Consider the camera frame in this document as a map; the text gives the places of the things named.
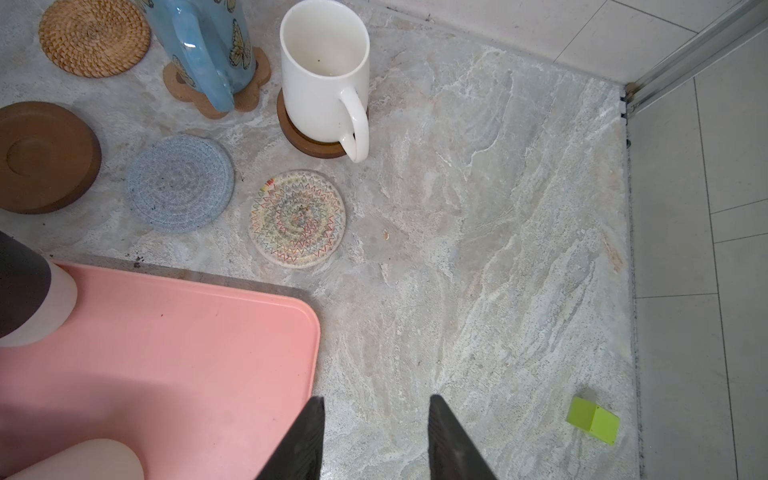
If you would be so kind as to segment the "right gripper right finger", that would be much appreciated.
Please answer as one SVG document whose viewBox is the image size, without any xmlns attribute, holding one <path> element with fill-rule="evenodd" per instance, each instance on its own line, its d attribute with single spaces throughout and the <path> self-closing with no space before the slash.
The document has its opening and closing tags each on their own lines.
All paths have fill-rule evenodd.
<svg viewBox="0 0 768 480">
<path fill-rule="evenodd" d="M 432 480 L 497 479 L 446 401 L 437 394 L 430 397 L 428 458 Z"/>
</svg>

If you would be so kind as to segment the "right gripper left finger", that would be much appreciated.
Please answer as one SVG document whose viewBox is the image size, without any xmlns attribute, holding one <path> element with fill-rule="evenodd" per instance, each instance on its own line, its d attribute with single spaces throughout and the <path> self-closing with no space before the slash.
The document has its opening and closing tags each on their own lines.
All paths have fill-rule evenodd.
<svg viewBox="0 0 768 480">
<path fill-rule="evenodd" d="M 313 396 L 307 401 L 256 479 L 319 479 L 324 433 L 324 398 Z"/>
</svg>

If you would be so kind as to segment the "white mug red inside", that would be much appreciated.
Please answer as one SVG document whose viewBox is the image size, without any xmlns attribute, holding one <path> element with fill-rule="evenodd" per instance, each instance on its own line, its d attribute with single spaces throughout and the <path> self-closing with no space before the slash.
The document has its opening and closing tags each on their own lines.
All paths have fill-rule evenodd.
<svg viewBox="0 0 768 480">
<path fill-rule="evenodd" d="M 144 480 L 137 454 L 111 439 L 93 439 L 71 446 L 13 475 L 11 480 Z"/>
</svg>

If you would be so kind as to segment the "multicolour woven round coaster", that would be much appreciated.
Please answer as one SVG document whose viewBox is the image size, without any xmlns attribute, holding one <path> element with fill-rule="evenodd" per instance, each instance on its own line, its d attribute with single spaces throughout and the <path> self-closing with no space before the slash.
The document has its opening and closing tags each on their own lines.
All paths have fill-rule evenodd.
<svg viewBox="0 0 768 480">
<path fill-rule="evenodd" d="M 324 175 L 312 170 L 282 172 L 257 192 L 249 234 L 273 264 L 302 269 L 328 260 L 346 229 L 342 196 Z"/>
</svg>

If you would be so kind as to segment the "grey-blue woven round coaster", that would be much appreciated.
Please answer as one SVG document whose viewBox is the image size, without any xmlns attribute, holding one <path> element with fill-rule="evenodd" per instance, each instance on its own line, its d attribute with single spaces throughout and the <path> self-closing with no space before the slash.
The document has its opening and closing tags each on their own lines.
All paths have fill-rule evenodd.
<svg viewBox="0 0 768 480">
<path fill-rule="evenodd" d="M 226 149 L 214 140 L 179 134 L 139 152 L 128 164 L 130 210 L 164 233 L 197 230 L 221 215 L 235 185 Z"/>
</svg>

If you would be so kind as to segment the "black mug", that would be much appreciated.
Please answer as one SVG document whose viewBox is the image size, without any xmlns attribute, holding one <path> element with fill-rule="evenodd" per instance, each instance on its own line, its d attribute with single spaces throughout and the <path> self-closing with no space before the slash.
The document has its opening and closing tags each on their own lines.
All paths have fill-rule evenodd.
<svg viewBox="0 0 768 480">
<path fill-rule="evenodd" d="M 50 259 L 1 235 L 1 346 L 38 342 L 59 329 L 78 298 L 74 278 Z"/>
</svg>

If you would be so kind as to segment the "dark brown wooden coaster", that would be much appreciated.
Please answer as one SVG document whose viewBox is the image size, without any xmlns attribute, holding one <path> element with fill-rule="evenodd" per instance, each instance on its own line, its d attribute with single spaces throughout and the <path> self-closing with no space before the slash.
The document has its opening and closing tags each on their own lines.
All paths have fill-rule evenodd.
<svg viewBox="0 0 768 480">
<path fill-rule="evenodd" d="M 102 152 L 93 130 L 59 105 L 18 102 L 1 109 L 1 208 L 43 214 L 79 199 L 94 183 Z"/>
</svg>

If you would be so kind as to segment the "paw shaped cork coaster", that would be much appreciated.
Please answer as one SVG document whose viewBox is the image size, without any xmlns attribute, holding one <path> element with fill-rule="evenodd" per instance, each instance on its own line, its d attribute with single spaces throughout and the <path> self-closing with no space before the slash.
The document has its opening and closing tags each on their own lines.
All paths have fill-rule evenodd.
<svg viewBox="0 0 768 480">
<path fill-rule="evenodd" d="M 250 112 L 258 106 L 260 88 L 271 77 L 270 63 L 264 51 L 261 48 L 253 47 L 252 56 L 256 67 L 254 77 L 243 90 L 234 95 L 234 109 L 238 112 Z M 168 92 L 176 100 L 192 103 L 204 117 L 217 120 L 227 115 L 227 112 L 216 110 L 205 95 L 189 86 L 175 63 L 169 63 L 164 67 L 163 82 Z"/>
</svg>

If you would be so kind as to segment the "yellow inside mug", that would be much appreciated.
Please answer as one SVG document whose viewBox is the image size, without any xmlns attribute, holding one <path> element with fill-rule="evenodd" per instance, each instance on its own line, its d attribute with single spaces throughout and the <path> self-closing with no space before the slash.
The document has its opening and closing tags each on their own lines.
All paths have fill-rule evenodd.
<svg viewBox="0 0 768 480">
<path fill-rule="evenodd" d="M 135 5 L 185 82 L 216 111 L 235 108 L 252 81 L 253 54 L 244 3 L 237 0 L 143 0 Z"/>
</svg>

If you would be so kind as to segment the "woven rattan round coaster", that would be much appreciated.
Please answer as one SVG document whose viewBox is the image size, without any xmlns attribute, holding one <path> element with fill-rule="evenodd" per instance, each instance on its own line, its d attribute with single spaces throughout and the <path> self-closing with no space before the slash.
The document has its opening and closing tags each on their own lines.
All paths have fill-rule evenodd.
<svg viewBox="0 0 768 480">
<path fill-rule="evenodd" d="M 56 1 L 43 13 L 38 36 L 53 64 L 85 78 L 130 70 L 151 42 L 149 24 L 130 1 Z"/>
</svg>

